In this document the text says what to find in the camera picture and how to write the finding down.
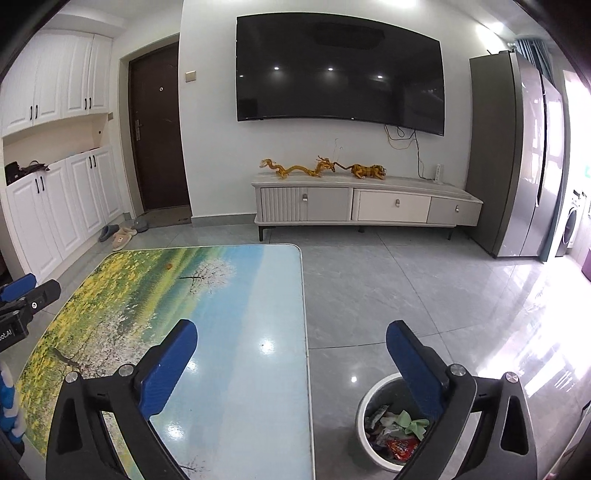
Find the light green plastic bag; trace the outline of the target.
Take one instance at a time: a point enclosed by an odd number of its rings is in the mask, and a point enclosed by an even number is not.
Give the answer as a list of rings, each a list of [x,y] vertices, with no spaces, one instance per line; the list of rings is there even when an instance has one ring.
[[[406,410],[394,418],[394,423],[403,428],[406,435],[413,434],[419,441],[424,439],[426,431],[431,425],[428,419],[413,419]]]

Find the white round trash bin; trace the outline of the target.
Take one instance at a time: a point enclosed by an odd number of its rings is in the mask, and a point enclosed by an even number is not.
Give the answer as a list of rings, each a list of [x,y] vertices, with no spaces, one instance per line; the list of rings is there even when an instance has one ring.
[[[404,463],[393,461],[385,448],[385,441],[394,438],[415,438],[413,434],[406,435],[404,429],[394,423],[394,418],[403,410],[413,419],[427,419],[400,373],[389,375],[370,387],[356,410],[356,437],[362,449],[376,466],[395,476],[410,459]],[[435,425],[435,421],[429,421],[431,425],[420,445]]]

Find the grey steel refrigerator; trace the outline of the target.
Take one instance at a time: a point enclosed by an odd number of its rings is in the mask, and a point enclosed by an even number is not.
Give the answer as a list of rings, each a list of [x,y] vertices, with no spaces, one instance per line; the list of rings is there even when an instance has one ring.
[[[483,202],[471,237],[495,258],[540,258],[551,238],[564,163],[560,92],[523,55],[470,61],[467,191]]]

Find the white shoe cabinet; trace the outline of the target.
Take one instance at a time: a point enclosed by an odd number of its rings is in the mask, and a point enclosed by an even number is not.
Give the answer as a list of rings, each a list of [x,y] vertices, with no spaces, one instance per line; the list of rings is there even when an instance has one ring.
[[[1,252],[10,274],[62,273],[127,214],[109,133],[110,38],[36,34],[1,83]]]

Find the black wall television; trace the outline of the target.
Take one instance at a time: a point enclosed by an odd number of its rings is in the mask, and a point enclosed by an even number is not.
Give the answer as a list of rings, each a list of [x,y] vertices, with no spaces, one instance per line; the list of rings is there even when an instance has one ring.
[[[338,119],[445,132],[438,40],[344,15],[239,16],[235,28],[240,121]]]

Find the landscape print table cover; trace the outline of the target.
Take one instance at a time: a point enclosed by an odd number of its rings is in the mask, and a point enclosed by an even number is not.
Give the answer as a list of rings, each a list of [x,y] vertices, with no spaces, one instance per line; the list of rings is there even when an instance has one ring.
[[[186,476],[314,477],[301,250],[249,244],[113,253],[65,294],[18,381],[32,478],[65,375],[134,364],[181,319],[197,348],[152,424]]]

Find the golden dragon figurine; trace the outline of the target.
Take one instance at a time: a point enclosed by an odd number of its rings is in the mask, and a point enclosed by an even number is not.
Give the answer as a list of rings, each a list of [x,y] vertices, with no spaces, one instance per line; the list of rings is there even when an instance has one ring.
[[[287,179],[287,177],[293,173],[302,173],[304,175],[307,175],[308,177],[315,178],[321,177],[325,171],[331,171],[332,173],[335,173],[335,162],[332,162],[331,160],[329,160],[329,158],[321,156],[318,156],[317,164],[315,164],[314,169],[302,165],[284,167],[280,163],[276,163],[270,158],[266,158],[260,161],[259,167],[262,169],[269,168],[280,179]]]

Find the beige slipper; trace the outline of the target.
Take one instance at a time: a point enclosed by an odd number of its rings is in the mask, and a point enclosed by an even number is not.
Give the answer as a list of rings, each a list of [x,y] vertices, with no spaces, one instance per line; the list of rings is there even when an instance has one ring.
[[[122,250],[136,234],[137,231],[133,228],[120,227],[113,235],[112,251],[117,252]]]

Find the dark grey slipper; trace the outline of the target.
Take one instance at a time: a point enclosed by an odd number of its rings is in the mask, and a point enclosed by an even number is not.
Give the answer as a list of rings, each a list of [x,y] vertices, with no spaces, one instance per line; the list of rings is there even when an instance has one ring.
[[[148,222],[143,219],[143,218],[137,218],[134,223],[132,228],[134,230],[136,230],[138,233],[143,233],[146,232],[149,229],[149,225]]]

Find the dark brown entrance door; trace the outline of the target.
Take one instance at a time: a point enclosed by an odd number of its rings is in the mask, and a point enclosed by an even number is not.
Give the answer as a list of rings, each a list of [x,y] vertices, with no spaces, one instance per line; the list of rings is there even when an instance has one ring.
[[[129,122],[142,206],[146,211],[189,204],[178,104],[178,44],[129,63]]]

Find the red chip bag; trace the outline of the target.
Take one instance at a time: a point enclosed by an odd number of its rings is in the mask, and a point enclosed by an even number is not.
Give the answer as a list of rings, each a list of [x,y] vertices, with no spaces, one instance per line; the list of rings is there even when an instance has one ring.
[[[416,438],[394,438],[385,441],[385,448],[393,461],[407,462],[420,446],[420,441]]]

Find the white washing machine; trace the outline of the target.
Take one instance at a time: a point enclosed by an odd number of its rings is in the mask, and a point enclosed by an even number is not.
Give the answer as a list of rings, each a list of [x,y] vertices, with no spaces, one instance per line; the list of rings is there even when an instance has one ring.
[[[586,210],[587,199],[588,196],[584,191],[576,189],[572,191],[567,221],[556,253],[557,257],[563,257],[572,250]]]

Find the golden tiger figurine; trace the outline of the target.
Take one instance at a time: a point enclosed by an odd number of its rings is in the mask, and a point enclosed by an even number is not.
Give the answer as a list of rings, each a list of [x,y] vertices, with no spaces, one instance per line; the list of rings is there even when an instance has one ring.
[[[384,180],[386,179],[387,171],[386,168],[382,165],[362,165],[362,164],[353,164],[349,167],[345,167],[345,170],[348,170],[358,179],[378,179]]]

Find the purple stool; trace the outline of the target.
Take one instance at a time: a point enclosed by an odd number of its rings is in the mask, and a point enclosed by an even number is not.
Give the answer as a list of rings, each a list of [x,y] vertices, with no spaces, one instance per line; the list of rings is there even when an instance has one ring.
[[[591,281],[591,249],[589,249],[586,254],[585,260],[581,267],[581,272],[587,280]]]

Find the grey white tv cabinet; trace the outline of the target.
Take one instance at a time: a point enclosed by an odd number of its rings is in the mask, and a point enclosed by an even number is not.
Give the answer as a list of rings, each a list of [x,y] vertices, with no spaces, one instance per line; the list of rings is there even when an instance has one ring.
[[[256,218],[260,231],[279,226],[403,226],[455,228],[478,224],[483,201],[453,185],[346,174],[280,179],[259,174]]]

